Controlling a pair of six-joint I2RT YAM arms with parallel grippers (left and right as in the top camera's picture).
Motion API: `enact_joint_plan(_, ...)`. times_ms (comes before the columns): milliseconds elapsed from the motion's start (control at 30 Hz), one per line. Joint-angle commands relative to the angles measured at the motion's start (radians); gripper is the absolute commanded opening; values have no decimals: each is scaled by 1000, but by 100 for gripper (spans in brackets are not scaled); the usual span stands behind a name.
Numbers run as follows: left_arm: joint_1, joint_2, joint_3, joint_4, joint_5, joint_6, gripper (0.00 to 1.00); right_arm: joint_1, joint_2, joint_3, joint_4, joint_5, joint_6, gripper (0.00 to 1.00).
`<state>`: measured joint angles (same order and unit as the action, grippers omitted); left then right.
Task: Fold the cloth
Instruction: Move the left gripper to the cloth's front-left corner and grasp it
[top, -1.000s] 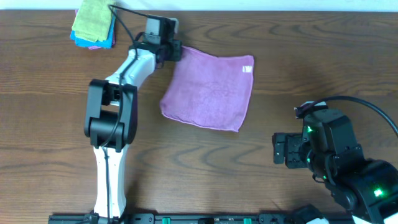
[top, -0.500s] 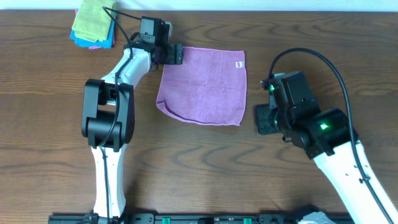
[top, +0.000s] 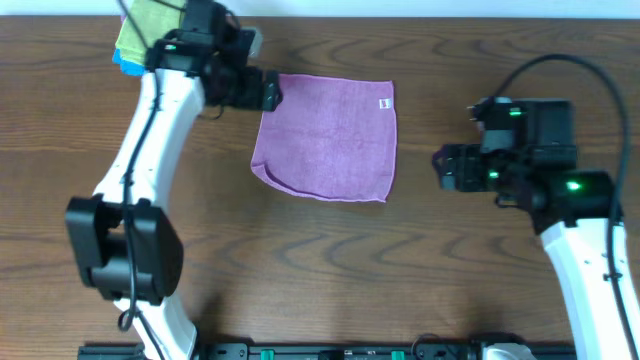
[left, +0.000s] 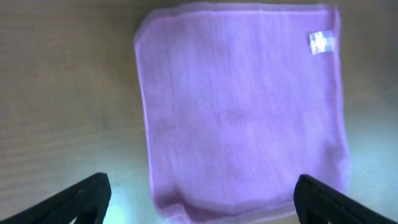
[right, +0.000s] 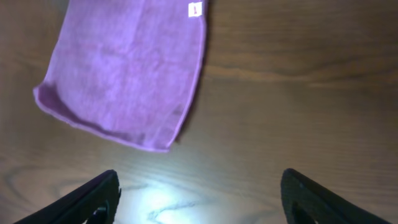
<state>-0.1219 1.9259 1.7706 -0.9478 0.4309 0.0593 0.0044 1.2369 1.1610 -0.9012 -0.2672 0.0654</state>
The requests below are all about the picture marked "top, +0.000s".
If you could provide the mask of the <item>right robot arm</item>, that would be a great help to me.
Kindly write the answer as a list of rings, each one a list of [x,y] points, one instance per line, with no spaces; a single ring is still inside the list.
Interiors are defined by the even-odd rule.
[[[446,144],[432,158],[442,188],[493,192],[526,212],[551,260],[580,359],[636,359],[639,304],[614,183],[578,167],[573,107],[562,99],[485,98],[470,106],[478,144]]]

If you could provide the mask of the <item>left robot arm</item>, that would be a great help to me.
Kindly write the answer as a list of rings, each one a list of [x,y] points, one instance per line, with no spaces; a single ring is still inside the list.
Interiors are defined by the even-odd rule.
[[[168,216],[186,139],[208,106],[273,111],[278,75],[249,64],[255,28],[175,29],[147,51],[141,92],[119,152],[88,198],[74,197],[65,225],[82,282],[120,312],[134,345],[85,345],[82,359],[193,359],[198,331],[177,287],[184,248]]]

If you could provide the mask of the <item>purple microfiber cloth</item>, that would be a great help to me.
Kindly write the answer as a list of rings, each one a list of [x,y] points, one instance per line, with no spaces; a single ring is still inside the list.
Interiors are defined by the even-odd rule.
[[[283,74],[280,87],[282,102],[261,118],[253,174],[293,196],[385,201],[398,138],[393,83]]]

